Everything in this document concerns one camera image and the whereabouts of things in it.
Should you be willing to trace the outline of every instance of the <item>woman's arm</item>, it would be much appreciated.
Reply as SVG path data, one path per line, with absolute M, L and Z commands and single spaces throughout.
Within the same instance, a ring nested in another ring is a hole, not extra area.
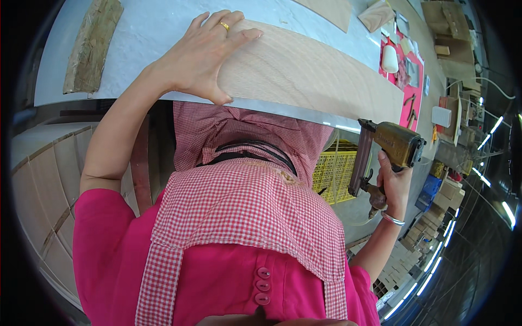
M 397 220 L 403 221 L 406 214 L 413 170 L 406 168 L 399 173 L 395 173 L 392 170 L 388 156 L 383 151 L 379 152 L 378 158 L 381 168 L 377 176 L 377 186 L 380 187 L 384 182 L 386 202 L 388 203 L 386 213 Z M 382 219 L 368 242 L 352 258 L 350 266 L 364 268 L 370 275 L 373 284 L 390 257 L 395 241 L 399 236 L 399 231 L 400 226 Z
M 239 46 L 259 38 L 258 29 L 228 35 L 243 13 L 218 11 L 194 18 L 185 35 L 157 61 L 147 66 L 114 102 L 92 135 L 81 175 L 80 194 L 89 189 L 120 191 L 134 141 L 150 107 L 163 94 L 179 91 L 223 105 L 232 99 L 219 89 L 217 77 L 224 60 Z

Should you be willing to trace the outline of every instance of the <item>pink button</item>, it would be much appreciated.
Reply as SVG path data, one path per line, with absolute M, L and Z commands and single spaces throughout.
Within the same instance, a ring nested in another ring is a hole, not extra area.
M 256 282 L 256 287 L 260 291 L 268 291 L 270 290 L 270 284 L 267 281 L 259 280 Z
M 259 275 L 259 277 L 262 279 L 267 279 L 270 277 L 270 271 L 266 267 L 261 267 L 257 270 L 257 275 Z
M 258 293 L 255 296 L 255 300 L 258 305 L 266 306 L 270 303 L 270 297 L 266 293 Z

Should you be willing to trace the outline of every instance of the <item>woman's left hand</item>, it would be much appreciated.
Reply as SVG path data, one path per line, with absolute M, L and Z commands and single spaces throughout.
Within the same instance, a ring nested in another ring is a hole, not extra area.
M 162 93 L 178 91 L 208 99 L 214 104 L 231 103 L 232 98 L 219 89 L 218 72 L 225 59 L 241 45 L 259 38 L 258 29 L 229 33 L 230 28 L 244 19 L 241 11 L 221 10 L 194 18 L 185 35 L 146 70 L 151 81 L 158 83 Z

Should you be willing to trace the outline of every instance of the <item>woman's right hand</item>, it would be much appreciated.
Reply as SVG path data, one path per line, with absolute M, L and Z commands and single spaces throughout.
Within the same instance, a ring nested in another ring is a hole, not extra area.
M 231 28 L 245 18 L 241 11 L 218 11 L 201 25 L 208 15 L 206 12 L 194 18 L 185 35 L 144 72 L 163 94 L 178 91 L 222 105 L 232 99 L 217 84 L 221 65 L 238 47 L 263 32 L 253 28 L 228 33 L 220 22 Z
M 379 151 L 377 156 L 381 165 L 379 175 L 377 175 L 377 187 L 384 183 L 386 203 L 388 204 L 386 213 L 395 219 L 403 221 L 406 214 L 406 205 L 408 204 L 413 169 L 405 168 L 401 172 L 395 173 L 384 151 Z

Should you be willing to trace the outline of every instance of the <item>gold ring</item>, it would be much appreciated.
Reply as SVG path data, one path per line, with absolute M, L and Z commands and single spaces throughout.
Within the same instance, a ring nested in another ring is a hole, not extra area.
M 224 22 L 220 21 L 219 24 L 223 27 L 225 27 L 227 29 L 227 32 L 230 31 L 230 27 L 228 27 L 227 24 L 225 24 Z

